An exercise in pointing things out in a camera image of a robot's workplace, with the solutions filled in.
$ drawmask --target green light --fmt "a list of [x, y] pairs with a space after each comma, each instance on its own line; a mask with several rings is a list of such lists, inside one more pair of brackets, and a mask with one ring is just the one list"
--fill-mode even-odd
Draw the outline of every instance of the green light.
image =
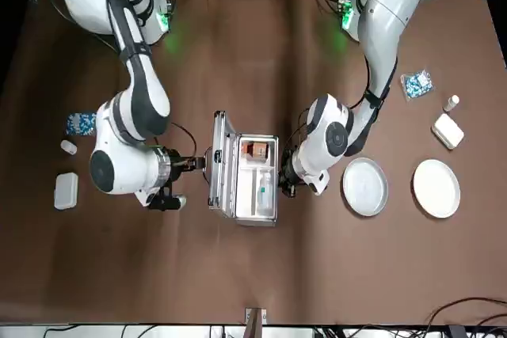
[[156, 13], [158, 24], [160, 25], [160, 29], [162, 31], [169, 30], [169, 18], [164, 13]]
[[346, 31], [350, 27], [350, 23], [352, 23], [352, 18], [354, 16], [354, 10], [351, 8], [348, 8], [341, 17], [341, 27]]

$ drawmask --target brown table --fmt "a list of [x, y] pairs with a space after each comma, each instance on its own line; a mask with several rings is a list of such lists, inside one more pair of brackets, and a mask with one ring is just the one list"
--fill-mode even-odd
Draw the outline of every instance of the brown table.
[[[154, 47], [172, 120], [210, 145], [216, 109], [238, 131], [280, 136], [324, 92], [346, 104], [364, 90], [362, 53], [314, 0], [178, 0], [174, 33]], [[436, 91], [407, 102], [399, 75], [426, 68]], [[507, 75], [485, 2], [423, 2], [402, 37], [398, 72], [363, 155], [389, 181], [386, 209], [353, 215], [341, 197], [344, 158], [320, 197], [280, 197], [275, 228], [245, 228], [208, 210], [199, 173], [176, 190], [181, 212], [107, 196], [88, 174], [92, 138], [59, 148], [70, 112], [96, 110], [128, 84], [117, 57], [30, 6], [0, 108], [0, 316], [5, 321], [239, 323], [260, 306], [276, 324], [422, 323], [470, 295], [507, 295]], [[429, 128], [453, 93], [465, 139], [447, 151]], [[189, 152], [169, 128], [161, 143]], [[459, 179], [449, 220], [418, 210], [410, 179], [438, 158]], [[58, 173], [79, 174], [78, 206], [53, 209]], [[457, 306], [437, 322], [474, 323], [493, 306]]]

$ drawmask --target brown box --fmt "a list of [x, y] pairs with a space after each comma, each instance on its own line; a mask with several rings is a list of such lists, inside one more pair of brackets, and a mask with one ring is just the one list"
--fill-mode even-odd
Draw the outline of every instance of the brown box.
[[248, 144], [247, 152], [255, 160], [266, 160], [268, 158], [268, 143], [252, 142]]

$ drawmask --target white container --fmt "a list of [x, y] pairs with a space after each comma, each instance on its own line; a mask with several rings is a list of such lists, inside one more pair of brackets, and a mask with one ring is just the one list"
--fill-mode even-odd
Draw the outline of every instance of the white container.
[[[267, 144], [265, 160], [244, 153], [242, 146], [252, 142]], [[237, 134], [226, 113], [216, 112], [211, 160], [210, 209], [242, 225], [275, 226], [278, 138]]]
[[465, 136], [458, 124], [447, 114], [440, 115], [431, 130], [449, 150], [454, 150]]
[[60, 143], [60, 147], [68, 154], [76, 154], [76, 152], [78, 152], [78, 148], [76, 147], [76, 145], [72, 144], [68, 140], [62, 140], [62, 142]]
[[453, 95], [447, 100], [447, 104], [444, 106], [444, 111], [450, 112], [459, 103], [459, 97]]
[[55, 208], [66, 210], [78, 203], [78, 175], [64, 173], [56, 177]]

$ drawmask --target metal case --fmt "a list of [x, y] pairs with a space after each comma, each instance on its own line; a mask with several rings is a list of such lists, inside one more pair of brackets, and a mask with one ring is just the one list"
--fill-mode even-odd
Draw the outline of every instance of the metal case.
[[[254, 160], [242, 154], [242, 145], [253, 142], [267, 144], [265, 160]], [[245, 226], [274, 226], [277, 217], [278, 138], [237, 134], [226, 113], [217, 111], [211, 162], [210, 209]], [[268, 201], [268, 206], [261, 207], [259, 199], [262, 196], [267, 197], [263, 200]]]

